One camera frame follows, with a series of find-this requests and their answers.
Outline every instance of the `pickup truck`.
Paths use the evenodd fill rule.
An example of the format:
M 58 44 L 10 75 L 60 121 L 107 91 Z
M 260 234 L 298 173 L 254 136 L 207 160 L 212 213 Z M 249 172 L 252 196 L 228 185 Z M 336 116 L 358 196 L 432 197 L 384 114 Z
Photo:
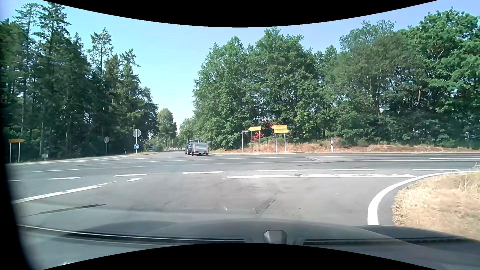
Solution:
M 185 146 L 185 155 L 206 154 L 208 155 L 208 143 L 202 140 L 190 140 Z

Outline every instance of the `sign post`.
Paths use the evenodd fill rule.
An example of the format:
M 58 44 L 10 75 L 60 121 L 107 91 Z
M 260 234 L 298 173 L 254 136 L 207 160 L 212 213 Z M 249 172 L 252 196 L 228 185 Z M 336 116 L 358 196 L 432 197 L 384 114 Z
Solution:
M 274 125 L 272 126 L 273 132 L 275 133 L 275 152 L 276 152 L 276 135 L 283 133 L 285 153 L 287 152 L 287 137 L 286 133 L 289 133 L 290 130 L 287 129 L 287 125 Z
M 248 130 L 242 130 L 241 131 L 241 153 L 243 154 L 243 134 L 247 133 Z
M 20 143 L 24 142 L 24 139 L 10 139 L 10 163 L 12 162 L 12 143 L 18 143 L 18 163 L 20 163 Z
M 105 142 L 106 156 L 108 156 L 108 141 L 109 140 L 110 140 L 110 138 L 108 136 L 106 136 L 105 139 L 103 139 L 103 141 Z
M 260 131 L 262 130 L 261 126 L 251 126 L 248 128 L 252 132 L 252 154 L 253 154 L 253 132 L 258 131 L 258 152 L 260 153 Z
M 138 149 L 137 138 L 141 134 L 142 134 L 142 132 L 140 132 L 140 129 L 138 129 L 138 128 L 134 129 L 133 132 L 132 132 L 132 135 L 135 137 L 135 145 L 137 147 L 137 148 L 135 148 L 135 146 L 133 147 L 133 148 L 135 148 L 135 154 L 137 154 L 137 149 Z

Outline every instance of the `dashed white line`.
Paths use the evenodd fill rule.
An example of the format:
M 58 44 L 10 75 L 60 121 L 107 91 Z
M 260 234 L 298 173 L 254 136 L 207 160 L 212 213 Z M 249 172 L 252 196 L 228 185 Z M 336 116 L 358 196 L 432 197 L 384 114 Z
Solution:
M 76 171 L 79 169 L 67 169 L 67 170 L 48 170 L 48 171 L 33 171 L 33 172 L 60 172 L 60 171 Z
M 298 172 L 299 170 L 257 170 L 257 172 Z
M 154 160 L 152 162 L 172 162 L 172 161 L 188 161 L 188 160 Z
M 375 169 L 332 169 L 332 171 L 374 171 Z
M 137 175 L 147 175 L 149 173 L 136 173 L 136 174 L 117 174 L 114 175 L 113 177 L 120 177 L 120 176 L 137 176 Z
M 431 160 L 479 160 L 479 158 L 430 158 Z
M 59 192 L 53 192 L 53 193 L 48 193 L 48 194 L 43 194 L 43 195 L 37 195 L 37 196 L 32 196 L 32 197 L 28 197 L 28 198 L 15 200 L 15 201 L 12 201 L 12 203 L 13 204 L 22 203 L 22 202 L 27 202 L 27 201 L 32 201 L 32 200 L 37 200 L 37 199 L 62 195 L 62 194 L 67 194 L 67 193 L 73 193 L 73 192 L 88 190 L 88 189 L 97 188 L 97 187 L 100 187 L 100 186 L 91 185 L 91 186 L 86 186 L 86 187 L 81 187 L 81 188 L 76 188 L 76 189 L 70 189 L 70 190 L 67 190 L 67 191 L 59 191 Z
M 223 173 L 223 171 L 216 171 L 216 172 L 183 172 L 183 174 L 197 174 L 197 173 Z
M 49 178 L 49 180 L 78 179 L 78 178 L 81 178 L 81 176 L 79 176 L 79 177 Z
M 414 171 L 460 171 L 459 169 L 411 169 Z
M 239 178 L 339 178 L 339 177 L 415 177 L 411 174 L 302 174 L 302 175 L 288 175 L 288 174 L 259 174 L 259 175 L 236 175 L 226 176 L 225 179 L 239 179 Z

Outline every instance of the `white lane marking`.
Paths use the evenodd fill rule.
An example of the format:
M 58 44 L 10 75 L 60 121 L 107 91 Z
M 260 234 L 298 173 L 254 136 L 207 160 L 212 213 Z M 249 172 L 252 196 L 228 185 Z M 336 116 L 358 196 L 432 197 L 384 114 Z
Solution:
M 194 174 L 194 173 L 222 173 L 223 171 L 217 171 L 217 172 L 183 172 L 183 174 Z
M 308 158 L 309 160 L 312 160 L 312 161 L 322 161 L 322 160 L 319 160 L 319 159 L 314 158 L 314 157 L 306 157 L 306 158 Z
M 299 170 L 257 170 L 257 172 L 298 172 Z
M 411 169 L 414 171 L 461 171 L 459 169 Z
M 390 191 L 394 190 L 395 188 L 402 186 L 404 184 L 408 184 L 417 180 L 420 180 L 422 178 L 427 178 L 430 176 L 436 176 L 436 175 L 442 175 L 442 174 L 454 174 L 454 173 L 466 173 L 466 172 L 480 172 L 480 171 L 460 171 L 460 172 L 438 172 L 438 173 L 432 173 L 432 174 L 426 174 L 422 176 L 418 176 L 415 178 L 407 179 L 405 181 L 401 181 L 399 183 L 393 184 L 391 186 L 386 187 L 382 191 L 380 191 L 375 197 L 373 197 L 372 201 L 368 205 L 368 211 L 367 211 L 367 225 L 379 225 L 378 223 L 378 205 L 380 204 L 380 201 L 382 198 L 389 193 Z
M 187 160 L 154 160 L 152 162 L 168 162 L 168 161 L 187 161 Z
M 431 160 L 478 160 L 479 158 L 430 158 Z
M 105 159 L 113 159 L 113 158 L 124 158 L 124 157 L 129 157 L 130 155 L 127 156 L 117 156 L 117 157 L 111 157 L 111 158 L 99 158 L 99 159 L 93 159 L 93 160 L 105 160 Z M 50 164 L 50 163 L 62 163 L 62 162 L 84 162 L 84 161 L 93 161 L 93 160 L 61 160 L 61 161 L 42 161 L 42 162 L 30 162 L 30 163 L 15 163 L 12 164 L 12 166 L 18 166 L 18 165 L 37 165 L 37 164 Z
M 432 153 L 408 153 L 408 154 L 402 154 L 402 153 L 398 153 L 398 154 L 395 154 L 395 153 L 392 153 L 392 154 L 387 154 L 387 155 L 441 155 L 441 154 L 432 154 Z
M 61 177 L 61 178 L 49 178 L 49 180 L 78 179 L 78 178 L 81 178 L 81 176 L 79 176 L 79 177 Z
M 374 171 L 375 169 L 332 169 L 332 171 Z
M 15 201 L 12 201 L 12 203 L 13 204 L 22 203 L 22 202 L 27 202 L 27 201 L 32 201 L 32 200 L 37 200 L 37 199 L 62 195 L 62 194 L 67 194 L 67 193 L 73 193 L 73 192 L 88 190 L 88 189 L 97 188 L 97 187 L 100 187 L 100 186 L 91 185 L 91 186 L 86 186 L 86 187 L 81 187 L 81 188 L 76 188 L 76 189 L 70 189 L 70 190 L 67 190 L 67 191 L 59 191 L 59 192 L 53 192 L 53 193 L 48 193 L 48 194 L 43 194 L 43 195 L 37 195 L 37 196 L 32 196 L 32 197 L 28 197 L 28 198 L 15 200 Z
M 310 177 L 415 177 L 411 174 L 259 174 L 259 175 L 236 175 L 226 176 L 225 179 L 239 178 L 310 178 Z
M 67 170 L 48 170 L 48 171 L 33 171 L 33 172 L 60 172 L 60 171 L 76 171 L 79 169 L 67 169 Z
M 117 174 L 114 175 L 113 177 L 119 177 L 119 176 L 137 176 L 137 175 L 147 175 L 149 173 L 136 173 L 136 174 Z

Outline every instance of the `tree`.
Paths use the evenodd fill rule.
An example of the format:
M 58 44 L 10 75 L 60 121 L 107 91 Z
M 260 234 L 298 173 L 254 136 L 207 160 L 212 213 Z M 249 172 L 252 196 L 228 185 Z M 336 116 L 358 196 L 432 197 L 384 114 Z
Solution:
M 170 142 L 172 142 L 173 139 L 177 137 L 177 123 L 173 121 L 173 114 L 167 108 L 163 108 L 158 112 L 157 125 L 157 139 L 165 142 L 168 150 L 168 139 L 170 139 Z

